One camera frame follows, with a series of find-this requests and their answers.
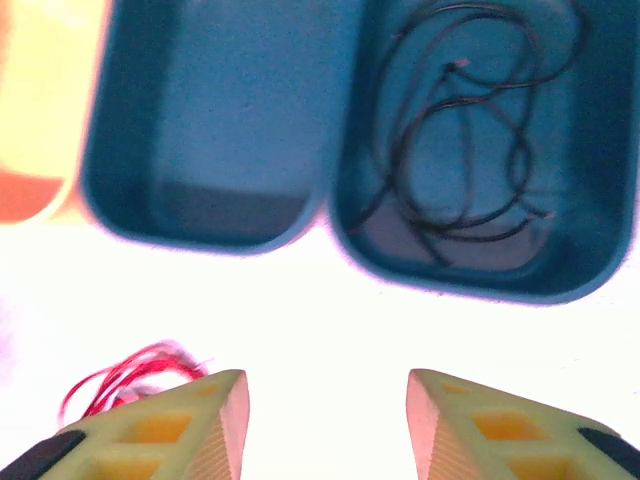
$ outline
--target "yellow plastic piece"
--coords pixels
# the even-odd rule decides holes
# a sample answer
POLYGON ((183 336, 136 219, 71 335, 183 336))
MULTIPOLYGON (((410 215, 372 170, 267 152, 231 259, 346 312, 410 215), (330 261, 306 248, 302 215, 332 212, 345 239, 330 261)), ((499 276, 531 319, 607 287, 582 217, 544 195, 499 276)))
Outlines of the yellow plastic piece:
POLYGON ((92 221, 77 177, 111 6, 0 0, 0 225, 92 221))
POLYGON ((578 428, 605 425, 430 370, 409 377, 420 480, 635 480, 578 428))
POLYGON ((43 480, 239 480, 246 375, 229 370, 69 425, 87 438, 43 480))

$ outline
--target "black wire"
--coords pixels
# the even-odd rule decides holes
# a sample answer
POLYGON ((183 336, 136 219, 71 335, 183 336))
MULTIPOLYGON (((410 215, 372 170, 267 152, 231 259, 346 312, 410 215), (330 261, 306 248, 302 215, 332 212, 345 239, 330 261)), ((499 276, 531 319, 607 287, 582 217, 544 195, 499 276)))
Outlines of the black wire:
POLYGON ((545 75, 541 75, 544 59, 536 31, 527 18, 514 8, 480 2, 462 2, 437 6, 440 0, 426 0, 408 16, 398 34, 394 36, 394 44, 382 58, 374 84, 373 97, 375 100, 372 103, 373 110, 369 119, 371 122, 370 153, 382 177, 383 184, 353 222, 349 230, 351 233, 355 233, 360 229, 382 207, 385 198, 392 195, 401 220, 418 243, 430 253, 438 264, 449 266, 452 262, 437 250, 430 236, 465 243, 498 242, 519 234, 535 218, 550 218, 553 216, 552 212, 544 211, 524 198, 533 177, 535 157, 533 146, 527 138, 527 129, 533 117, 539 87, 556 80, 566 73, 586 48, 590 31, 588 17, 576 3, 576 0, 566 1, 578 21, 578 31, 567 60, 559 68, 545 75), (381 145, 381 136, 378 132, 379 109, 382 103, 382 90, 392 70, 394 59, 407 40, 421 26, 435 17, 454 12, 470 13, 453 21, 425 45, 420 59, 416 62, 417 66, 410 77, 409 86, 404 93, 400 108, 393 119, 387 138, 387 146, 381 145), (416 101, 415 98, 420 87, 423 71, 432 66, 429 63, 429 59, 435 49, 455 30, 479 20, 492 20, 511 24, 522 34, 523 45, 521 51, 514 60, 506 78, 502 82, 493 82, 470 74, 464 69, 463 65, 455 62, 440 65, 437 68, 441 69, 441 74, 429 90, 427 99, 419 113, 412 118, 407 118, 408 112, 416 101), (456 82, 454 82, 455 78, 488 91, 484 94, 463 95, 460 93, 456 82), (435 102, 443 87, 446 88, 448 97, 435 102), (500 95, 513 90, 523 91, 525 94, 523 111, 518 120, 511 118, 495 102, 500 95), (494 211, 476 217, 469 216, 475 196, 473 187, 473 133, 471 117, 468 112, 468 109, 473 107, 484 108, 512 136, 505 160, 507 183, 512 190, 512 196, 494 211), (425 212, 425 207, 416 200, 411 191, 408 167, 413 147, 421 130, 437 114, 451 109, 459 110, 465 198, 460 213, 453 220, 437 221, 429 218, 425 212), (464 230, 487 225, 516 207, 524 211, 525 218, 518 225, 507 229, 503 233, 487 236, 461 233, 464 230))

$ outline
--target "white table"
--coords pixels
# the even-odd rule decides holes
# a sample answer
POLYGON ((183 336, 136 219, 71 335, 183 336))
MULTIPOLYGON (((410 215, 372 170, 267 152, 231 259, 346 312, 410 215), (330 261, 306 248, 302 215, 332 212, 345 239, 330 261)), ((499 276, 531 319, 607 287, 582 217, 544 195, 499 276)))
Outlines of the white table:
POLYGON ((640 446, 637 247, 595 294, 537 309, 387 285, 350 265, 325 223, 252 258, 89 226, 0 231, 0 468, 55 433, 72 384, 164 338, 215 356, 212 370, 247 370, 243 480, 415 479, 404 403, 416 367, 590 416, 640 446))

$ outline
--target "red cable bundle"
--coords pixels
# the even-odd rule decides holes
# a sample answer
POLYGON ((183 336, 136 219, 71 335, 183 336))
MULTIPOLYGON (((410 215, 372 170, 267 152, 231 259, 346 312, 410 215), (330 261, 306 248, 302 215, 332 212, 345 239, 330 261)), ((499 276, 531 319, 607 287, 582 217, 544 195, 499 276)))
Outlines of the red cable bundle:
POLYGON ((64 397, 58 412, 58 422, 64 425, 64 415, 71 397, 88 381, 105 375, 98 392, 81 418, 110 410, 111 408, 148 397, 159 390, 137 384, 141 379, 159 373, 174 372, 189 381, 208 375, 202 364, 195 360, 178 344, 164 341, 150 345, 129 356, 123 362, 89 375, 73 386, 64 397))

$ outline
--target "blue tray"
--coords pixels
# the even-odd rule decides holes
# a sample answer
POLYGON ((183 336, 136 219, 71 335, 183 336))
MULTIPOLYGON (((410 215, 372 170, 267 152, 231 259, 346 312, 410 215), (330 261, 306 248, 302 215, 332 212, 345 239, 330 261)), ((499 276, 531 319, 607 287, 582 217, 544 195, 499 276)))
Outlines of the blue tray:
MULTIPOLYGON (((545 47, 557 46, 546 66, 570 49, 576 21, 567 0, 499 3, 530 18, 545 47)), ((592 23, 586 50, 540 88, 528 133, 531 195, 552 214, 493 244, 439 241, 452 267, 434 263, 391 201, 351 230, 382 184, 367 148, 372 105, 397 108, 394 82, 406 81, 415 53, 398 56, 379 104, 372 72, 415 0, 116 0, 84 161, 89 204, 131 239, 250 254, 300 235, 328 197, 344 249, 374 274, 531 304, 580 298, 613 274, 630 241, 640 2, 579 3, 592 23)), ((501 72, 500 52, 518 45, 516 34, 470 26, 431 61, 501 72)), ((425 127, 429 140, 414 155, 428 162, 411 167, 416 196, 443 211, 459 208, 464 193, 455 122, 442 115, 425 127)), ((473 211, 481 214, 509 195, 495 154, 509 137, 486 112, 472 123, 482 172, 473 211)), ((506 215, 482 233, 514 221, 506 215)))

